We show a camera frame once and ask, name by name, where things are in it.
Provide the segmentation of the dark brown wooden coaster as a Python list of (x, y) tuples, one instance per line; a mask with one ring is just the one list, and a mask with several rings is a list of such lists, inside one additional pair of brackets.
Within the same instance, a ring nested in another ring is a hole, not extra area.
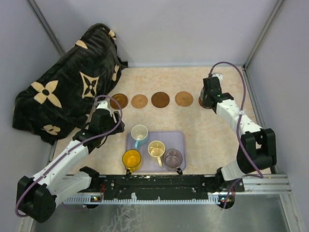
[(198, 103), (199, 103), (199, 105), (200, 105), (201, 107), (203, 107), (203, 108), (205, 108), (205, 109), (209, 109), (209, 107), (206, 107), (206, 106), (203, 105), (203, 101), (202, 101), (201, 98), (198, 98)]

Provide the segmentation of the light woven coaster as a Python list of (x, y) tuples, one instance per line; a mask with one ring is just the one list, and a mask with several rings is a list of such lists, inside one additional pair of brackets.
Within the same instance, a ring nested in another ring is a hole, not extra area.
[(175, 101), (179, 106), (188, 107), (193, 103), (193, 96), (186, 91), (178, 92), (175, 96)]

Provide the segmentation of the light wooden coaster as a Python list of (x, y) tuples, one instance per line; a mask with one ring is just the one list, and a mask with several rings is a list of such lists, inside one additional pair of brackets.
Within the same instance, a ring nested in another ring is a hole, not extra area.
[(143, 94), (137, 94), (131, 100), (131, 105), (137, 109), (144, 108), (147, 104), (148, 98)]

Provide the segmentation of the dark brown round coaster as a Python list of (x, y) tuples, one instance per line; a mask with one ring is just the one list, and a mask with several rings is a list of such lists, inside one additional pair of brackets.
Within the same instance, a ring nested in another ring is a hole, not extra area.
[(169, 95), (165, 92), (157, 92), (151, 97), (152, 105), (157, 108), (164, 108), (168, 106), (169, 101)]

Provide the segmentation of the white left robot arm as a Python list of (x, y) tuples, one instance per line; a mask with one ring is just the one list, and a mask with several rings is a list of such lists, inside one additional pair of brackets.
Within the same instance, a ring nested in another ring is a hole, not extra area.
[(82, 126), (55, 160), (32, 177), (18, 181), (15, 214), (43, 223), (67, 198), (81, 190), (98, 190), (99, 173), (91, 168), (84, 167), (69, 178), (65, 175), (100, 147), (104, 138), (124, 131), (122, 117), (123, 111), (112, 111), (107, 101), (97, 103), (90, 122)]

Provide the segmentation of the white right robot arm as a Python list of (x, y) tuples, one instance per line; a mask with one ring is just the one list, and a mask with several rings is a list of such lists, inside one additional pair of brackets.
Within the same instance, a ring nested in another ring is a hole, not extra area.
[(276, 165), (277, 151), (274, 130), (264, 129), (254, 123), (237, 106), (231, 94), (222, 92), (221, 80), (221, 76), (211, 73), (203, 79), (199, 103), (223, 118), (239, 142), (236, 159), (218, 168), (215, 174), (216, 187), (221, 191), (227, 191), (232, 187), (234, 180)]

